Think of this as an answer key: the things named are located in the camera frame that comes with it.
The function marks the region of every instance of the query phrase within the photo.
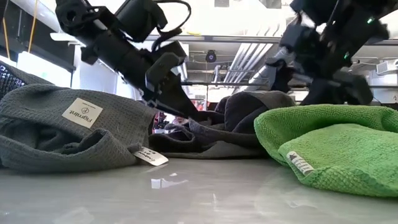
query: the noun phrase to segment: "hanging tag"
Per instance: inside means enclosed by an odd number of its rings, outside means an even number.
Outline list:
[[[142,147],[141,150],[135,152],[134,155],[137,158],[142,159],[143,161],[149,162],[153,166],[160,166],[169,161],[169,159],[163,156],[162,154],[150,150],[146,147]]]
[[[307,163],[296,152],[292,151],[286,155],[286,158],[303,174],[309,175],[313,171],[313,167]]]
[[[102,110],[103,109],[99,106],[77,98],[68,109],[63,112],[62,116],[76,124],[91,128]]]

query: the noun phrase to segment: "fabric tag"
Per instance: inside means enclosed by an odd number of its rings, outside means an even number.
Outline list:
[[[296,152],[292,151],[286,155],[286,158],[303,174],[308,175],[313,171],[313,167],[307,163]]]
[[[103,109],[99,106],[77,98],[68,109],[63,112],[62,116],[76,124],[91,128],[102,110]]]
[[[150,150],[146,147],[142,147],[141,150],[135,152],[134,155],[142,159],[143,161],[149,162],[154,166],[160,166],[169,161],[169,159],[163,156],[162,154]]]

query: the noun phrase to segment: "green light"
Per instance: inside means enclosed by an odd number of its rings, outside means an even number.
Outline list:
[[[374,18],[373,17],[370,17],[369,19],[368,19],[368,24],[370,24],[371,22],[373,22],[374,21]]]

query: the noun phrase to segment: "ceiling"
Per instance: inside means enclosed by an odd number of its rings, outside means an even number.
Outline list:
[[[23,8],[28,13],[33,13],[35,0],[11,0]],[[55,0],[40,0],[38,19],[46,23],[55,31],[59,31],[53,10]],[[106,6],[111,12],[116,12],[124,0],[89,0],[92,5]],[[214,0],[187,0],[192,6],[192,17],[183,27],[185,34],[201,35],[251,35],[251,36],[274,36],[280,37],[283,34],[286,23],[294,17],[293,12],[288,6],[282,9],[267,9],[259,0],[230,0],[228,8],[214,7]],[[289,0],[283,0],[283,4],[288,4]],[[171,29],[184,20],[187,10],[178,4],[160,5],[169,21],[167,29]],[[388,23],[393,37],[398,36],[398,23],[396,18],[398,12],[383,18],[383,22]],[[195,81],[210,82],[214,79],[213,70],[217,65],[227,66],[230,69],[238,69],[237,65],[232,67],[233,61],[244,44],[236,43],[206,43],[189,42],[189,61],[187,62],[188,79]],[[257,45],[252,48],[246,44],[246,53],[242,56],[246,61],[242,62],[242,68],[250,68],[250,71],[257,71],[264,64],[266,57],[273,56],[277,51],[277,46]],[[264,54],[258,54],[254,58],[257,49],[264,48]],[[215,50],[217,54],[216,63],[205,63],[205,56],[208,50]],[[366,46],[363,47],[355,56],[360,63],[354,64],[347,70],[362,71],[374,69],[374,63],[378,63],[382,58],[398,58],[398,47],[391,46]],[[248,65],[250,59],[256,64]],[[241,74],[243,77],[239,82],[248,82],[255,72]]]

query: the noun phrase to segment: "microfiber cloth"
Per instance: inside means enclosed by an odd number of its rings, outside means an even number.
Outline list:
[[[220,104],[218,112],[201,111],[203,120],[168,124],[166,129],[174,132],[149,136],[150,148],[168,157],[189,159],[267,157],[254,133],[254,119],[265,111],[293,106],[294,101],[281,91],[247,91]]]
[[[62,116],[77,98],[103,109],[91,128]],[[0,162],[33,173],[131,166],[137,163],[133,153],[149,145],[154,115],[152,108],[116,95],[24,85],[0,101]]]
[[[398,197],[398,112],[382,106],[280,108],[254,122],[269,155],[301,183],[358,195]]]

